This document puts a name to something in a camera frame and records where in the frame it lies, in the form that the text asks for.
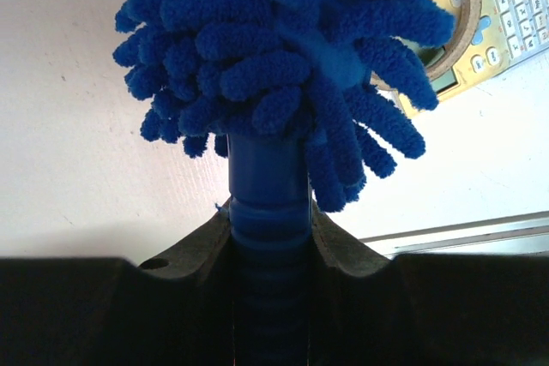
microfiber duster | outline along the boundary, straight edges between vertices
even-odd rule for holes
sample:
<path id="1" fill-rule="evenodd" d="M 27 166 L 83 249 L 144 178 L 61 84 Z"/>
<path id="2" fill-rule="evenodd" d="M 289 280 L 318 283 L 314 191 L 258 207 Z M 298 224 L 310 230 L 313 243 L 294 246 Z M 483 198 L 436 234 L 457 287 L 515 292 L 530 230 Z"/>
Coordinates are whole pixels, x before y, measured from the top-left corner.
<path id="1" fill-rule="evenodd" d="M 335 212 L 358 200 L 364 165 L 389 176 L 395 161 L 372 131 L 408 158 L 425 151 L 411 122 L 370 84 L 372 72 L 416 108 L 434 109 L 421 61 L 398 38 L 440 46 L 454 25 L 431 0 L 127 0 L 116 29 L 131 35 L 114 59 L 131 68 L 125 77 L 131 95 L 151 101 L 145 139 L 183 141 L 195 158 L 213 134 L 215 152 L 229 157 L 232 234 L 248 265 L 241 267 L 243 279 L 291 284 L 289 277 L 306 265 L 296 256 L 310 235 L 310 186 L 319 207 Z M 257 269 L 275 267 L 277 259 L 277 275 Z M 283 306 L 255 289 L 242 296 L 247 304 L 237 304 L 235 324 Z M 302 320 L 290 324 L 290 316 L 277 327 L 273 317 L 235 327 L 238 364 L 299 364 L 301 335 L 281 328 L 302 333 Z M 243 349 L 248 340 L 255 344 Z"/>

blue chenille strand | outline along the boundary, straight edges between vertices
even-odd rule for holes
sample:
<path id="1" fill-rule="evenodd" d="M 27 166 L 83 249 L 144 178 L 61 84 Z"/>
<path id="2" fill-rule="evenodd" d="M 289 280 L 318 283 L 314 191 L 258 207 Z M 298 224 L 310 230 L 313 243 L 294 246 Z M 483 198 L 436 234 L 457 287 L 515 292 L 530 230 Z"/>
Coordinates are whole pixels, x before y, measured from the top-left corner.
<path id="1" fill-rule="evenodd" d="M 418 109 L 433 110 L 437 95 L 419 57 L 396 39 L 362 39 L 357 42 L 362 62 L 391 87 L 410 98 Z"/>
<path id="2" fill-rule="evenodd" d="M 455 25 L 431 0 L 127 0 L 115 20 L 130 37 L 114 59 L 130 68 L 131 94 L 152 99 L 143 136 L 311 140 L 320 129 L 325 142 L 309 145 L 307 159 L 326 211 L 356 199 L 362 162 L 380 177 L 394 171 L 369 130 L 409 158 L 425 151 L 368 80 L 374 71 L 415 107 L 433 109 L 421 61 L 395 38 L 439 46 Z M 226 155 L 226 138 L 215 147 Z"/>
<path id="3" fill-rule="evenodd" d="M 221 92 L 231 101 L 246 101 L 271 87 L 297 86 L 307 80 L 309 62 L 297 53 L 273 51 L 247 57 L 220 78 Z"/>
<path id="4" fill-rule="evenodd" d="M 254 128 L 262 135 L 279 135 L 288 125 L 301 104 L 299 87 L 283 87 L 268 93 L 257 105 L 252 116 Z"/>
<path id="5" fill-rule="evenodd" d="M 271 29 L 251 24 L 212 23 L 196 36 L 196 49 L 207 61 L 244 58 L 282 47 Z"/>
<path id="6" fill-rule="evenodd" d="M 183 140 L 183 150 L 191 159 L 201 158 L 206 152 L 208 135 L 187 136 Z"/>

black plastic holder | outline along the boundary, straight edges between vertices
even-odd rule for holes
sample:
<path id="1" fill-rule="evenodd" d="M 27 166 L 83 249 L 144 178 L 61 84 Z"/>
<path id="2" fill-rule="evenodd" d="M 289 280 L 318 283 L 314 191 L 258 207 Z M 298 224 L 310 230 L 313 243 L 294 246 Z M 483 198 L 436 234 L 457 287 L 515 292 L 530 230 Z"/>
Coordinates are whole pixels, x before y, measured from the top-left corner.
<path id="1" fill-rule="evenodd" d="M 311 365 L 549 364 L 549 259 L 389 261 L 315 210 Z M 0 260 L 0 364 L 233 364 L 225 213 L 140 267 Z"/>

